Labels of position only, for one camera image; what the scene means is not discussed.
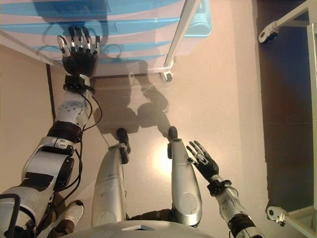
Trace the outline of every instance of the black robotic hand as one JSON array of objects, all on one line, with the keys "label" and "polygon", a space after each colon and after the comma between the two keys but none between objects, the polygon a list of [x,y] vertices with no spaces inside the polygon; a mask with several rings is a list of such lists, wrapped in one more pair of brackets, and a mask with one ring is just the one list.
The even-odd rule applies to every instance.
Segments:
[{"label": "black robotic hand", "polygon": [[210,182],[212,176],[219,174],[217,163],[210,157],[208,152],[198,141],[194,140],[194,143],[190,141],[189,144],[196,152],[190,146],[186,146],[186,148],[192,153],[196,160],[188,158],[188,161],[195,165],[204,178]]},{"label": "black robotic hand", "polygon": [[63,55],[65,70],[71,75],[83,74],[91,77],[98,61],[100,36],[96,36],[95,45],[93,45],[88,29],[86,27],[82,29],[85,39],[79,27],[68,28],[71,37],[70,47],[62,36],[57,36],[57,41]]}]

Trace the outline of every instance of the black cable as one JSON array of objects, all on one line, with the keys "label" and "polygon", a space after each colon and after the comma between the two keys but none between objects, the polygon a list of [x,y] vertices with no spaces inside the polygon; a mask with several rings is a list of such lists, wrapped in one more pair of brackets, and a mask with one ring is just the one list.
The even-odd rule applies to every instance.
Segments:
[{"label": "black cable", "polygon": [[82,140],[80,140],[80,153],[78,154],[78,151],[77,151],[77,150],[75,150],[75,152],[76,152],[76,154],[77,154],[77,156],[78,156],[78,158],[79,158],[79,161],[80,161],[80,163],[79,163],[79,175],[78,175],[77,185],[74,187],[73,190],[71,190],[71,191],[67,194],[67,196],[65,196],[65,197],[55,206],[55,209],[56,209],[57,207],[59,207],[63,202],[65,202],[65,200],[68,199],[68,198],[76,191],[76,189],[77,189],[77,188],[79,187],[79,185],[80,185],[81,173],[82,173],[82,171],[83,171],[83,164],[82,164],[83,142],[82,142]]},{"label": "black cable", "polygon": [[54,122],[56,119],[56,113],[55,113],[53,87],[52,87],[51,67],[48,63],[46,64],[46,74],[48,76],[48,85],[49,85],[49,93],[50,93],[50,100],[51,100],[52,118],[53,118],[53,122]]},{"label": "black cable", "polygon": [[80,139],[80,153],[78,153],[77,149],[75,150],[78,159],[79,159],[79,174],[77,176],[77,179],[75,179],[75,181],[72,183],[73,185],[75,184],[76,181],[77,185],[74,187],[73,190],[71,190],[67,196],[65,196],[56,206],[54,206],[54,204],[51,206],[50,211],[48,212],[48,214],[45,216],[45,218],[43,218],[41,220],[41,222],[39,223],[38,227],[37,227],[37,231],[36,231],[36,236],[38,236],[40,234],[40,232],[42,231],[42,226],[45,224],[45,221],[51,216],[51,214],[56,210],[57,207],[59,207],[61,204],[63,204],[65,202],[66,199],[68,199],[75,191],[76,189],[79,187],[80,185],[80,181],[81,181],[81,173],[83,171],[83,164],[82,164],[82,153],[83,153],[83,142]]},{"label": "black cable", "polygon": [[92,98],[95,100],[96,104],[97,104],[98,107],[99,107],[99,110],[100,110],[100,118],[98,119],[98,121],[97,121],[95,124],[91,125],[91,126],[88,127],[88,128],[83,129],[83,131],[86,131],[86,130],[88,130],[88,129],[94,127],[94,126],[96,126],[96,125],[101,121],[101,119],[103,118],[103,111],[102,111],[102,109],[101,109],[100,104],[98,103],[98,101],[97,101],[94,97],[92,97]]},{"label": "black cable", "polygon": [[78,89],[76,89],[76,91],[80,94],[80,96],[82,96],[87,101],[87,103],[90,106],[90,113],[89,113],[89,116],[88,116],[88,120],[89,120],[90,117],[91,117],[91,114],[93,113],[93,105],[91,105],[91,102]]},{"label": "black cable", "polygon": [[234,187],[231,187],[231,186],[227,186],[227,187],[233,189],[237,193],[237,196],[239,196],[238,190],[236,190]]},{"label": "black cable", "polygon": [[13,211],[9,223],[9,228],[5,234],[7,238],[13,238],[14,237],[14,230],[15,230],[15,224],[16,220],[18,218],[18,213],[20,209],[20,197],[17,194],[14,193],[7,193],[7,194],[0,194],[0,199],[5,199],[5,198],[13,198],[14,199],[14,205],[13,205]]},{"label": "black cable", "polygon": [[78,181],[78,179],[79,179],[79,175],[80,175],[80,173],[81,173],[81,170],[82,170],[82,160],[81,159],[79,159],[80,158],[80,155],[78,154],[78,151],[77,150],[75,150],[75,152],[76,152],[76,154],[77,154],[77,157],[78,157],[78,162],[79,162],[79,171],[78,171],[78,176],[76,177],[76,179],[70,184],[70,185],[68,185],[68,186],[66,186],[65,188],[63,188],[62,190],[60,190],[60,191],[58,191],[58,192],[61,192],[61,191],[64,191],[64,190],[66,190],[66,189],[68,189],[68,188],[70,188],[70,187],[72,187],[77,181]]}]

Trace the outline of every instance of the plastic drawer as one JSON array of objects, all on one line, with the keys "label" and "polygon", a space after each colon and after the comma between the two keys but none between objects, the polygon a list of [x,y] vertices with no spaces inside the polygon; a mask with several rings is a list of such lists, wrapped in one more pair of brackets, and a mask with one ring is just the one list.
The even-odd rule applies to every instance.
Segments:
[{"label": "plastic drawer", "polygon": [[3,1],[1,13],[41,17],[103,17],[153,10],[181,0]]},{"label": "plastic drawer", "polygon": [[131,62],[121,63],[99,63],[96,68],[95,76],[123,75],[130,73],[148,73],[152,69],[162,68],[166,56],[153,57],[152,59],[138,58]]},{"label": "plastic drawer", "polygon": [[[101,43],[110,45],[171,41],[174,38],[177,25],[178,22],[169,26],[146,32],[101,37]],[[24,34],[10,31],[6,31],[6,33],[19,41],[23,41],[23,44],[30,47],[57,46],[56,36]]]},{"label": "plastic drawer", "polygon": [[2,24],[27,24],[27,23],[43,23],[43,22],[70,22],[70,21],[113,21],[113,20],[139,20],[139,19],[151,19],[151,18],[173,18],[181,15],[185,0],[174,1],[175,3],[169,5],[163,5],[158,8],[149,9],[146,11],[138,11],[125,14],[103,14],[101,16],[80,16],[80,17],[44,17],[44,16],[29,16],[20,15],[17,13],[6,14],[6,11],[2,11],[0,15],[0,22]]},{"label": "plastic drawer", "polygon": [[151,31],[178,23],[179,17],[163,19],[143,19],[124,21],[77,21],[59,23],[5,24],[0,25],[3,31],[19,32],[34,35],[67,36],[69,26],[86,26],[91,36],[109,36]]},{"label": "plastic drawer", "polygon": [[[133,58],[167,55],[170,49],[171,41],[155,43],[137,43],[125,45],[103,45],[100,50],[100,58]],[[37,54],[41,53],[53,60],[61,60],[59,47],[32,47]]]},{"label": "plastic drawer", "polygon": [[203,39],[211,34],[211,31],[210,3],[209,0],[201,0],[178,48],[177,55],[189,55]]}]

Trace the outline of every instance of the robotic finger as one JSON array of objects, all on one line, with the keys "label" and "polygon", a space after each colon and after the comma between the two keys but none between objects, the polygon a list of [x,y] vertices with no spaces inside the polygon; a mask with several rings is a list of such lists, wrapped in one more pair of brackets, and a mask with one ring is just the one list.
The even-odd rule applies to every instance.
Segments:
[{"label": "robotic finger", "polygon": [[195,165],[196,167],[198,166],[197,161],[193,160],[192,158],[188,158],[188,162],[192,163],[192,164]]},{"label": "robotic finger", "polygon": [[207,150],[197,141],[197,140],[194,140],[194,143],[200,148],[200,150],[203,152],[204,156],[207,157],[207,158],[210,158],[210,155],[208,154]]},{"label": "robotic finger", "polygon": [[75,52],[76,52],[76,45],[75,45],[75,31],[74,31],[74,28],[69,27],[69,28],[68,28],[68,32],[69,32],[70,40],[71,40],[70,51],[71,51],[72,53],[75,53]]},{"label": "robotic finger", "polygon": [[76,48],[77,48],[79,53],[83,53],[84,52],[83,35],[81,33],[81,29],[78,26],[76,26],[75,32],[76,32],[76,37],[75,37]]},{"label": "robotic finger", "polygon": [[202,154],[199,147],[197,147],[192,141],[190,141],[189,144],[197,151],[198,154]]},{"label": "robotic finger", "polygon": [[197,153],[195,153],[191,149],[191,147],[186,146],[186,148],[194,155],[194,157],[197,160],[198,164],[201,163],[203,165],[207,165],[208,164],[208,160],[204,157],[204,155],[203,155],[202,151],[199,149],[199,147],[197,147],[192,141],[190,141],[189,144],[197,151]]},{"label": "robotic finger", "polygon": [[98,56],[100,51],[100,36],[96,36],[95,51],[93,55]]},{"label": "robotic finger", "polygon": [[83,32],[86,38],[86,54],[91,54],[91,37],[89,35],[88,29],[84,26],[83,27]]},{"label": "robotic finger", "polygon": [[57,36],[57,42],[58,42],[58,45],[59,45],[59,48],[62,52],[63,57],[69,57],[70,51],[69,51],[68,44],[67,44],[67,41],[65,40],[65,38],[62,36]]}]

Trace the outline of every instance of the robot forearm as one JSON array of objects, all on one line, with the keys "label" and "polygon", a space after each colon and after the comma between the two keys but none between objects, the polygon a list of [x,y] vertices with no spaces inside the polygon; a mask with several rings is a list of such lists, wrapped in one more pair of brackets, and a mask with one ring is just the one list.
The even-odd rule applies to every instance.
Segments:
[{"label": "robot forearm", "polygon": [[215,175],[207,188],[218,201],[220,216],[226,221],[233,237],[265,238],[241,205],[238,191],[231,187],[229,180],[223,180],[219,175]]},{"label": "robot forearm", "polygon": [[[91,92],[86,89],[69,89],[69,79],[89,86],[89,78],[81,75],[71,78],[66,76],[68,86],[64,103],[58,110],[58,116],[48,135],[44,137],[22,171],[22,183],[2,194],[16,194],[20,198],[19,212],[14,233],[22,237],[31,237],[54,191],[60,191],[69,182],[74,159],[71,156],[75,144],[81,140],[82,131],[88,121],[86,98]],[[12,198],[0,200],[0,237],[8,237],[8,227],[13,211]]]}]

